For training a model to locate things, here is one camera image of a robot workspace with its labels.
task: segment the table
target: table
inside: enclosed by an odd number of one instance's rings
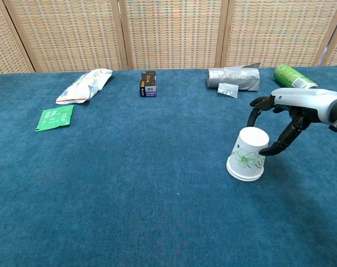
[[[337,66],[297,70],[337,91]],[[70,127],[35,132],[81,74],[0,75],[0,266],[337,266],[337,133],[311,125],[255,182],[226,170],[273,69],[238,98],[207,70],[159,70],[141,98],[140,71],[115,71]]]

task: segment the snack bag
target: snack bag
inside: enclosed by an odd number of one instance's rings
[[[104,87],[113,71],[97,68],[80,76],[57,98],[56,104],[83,103]]]

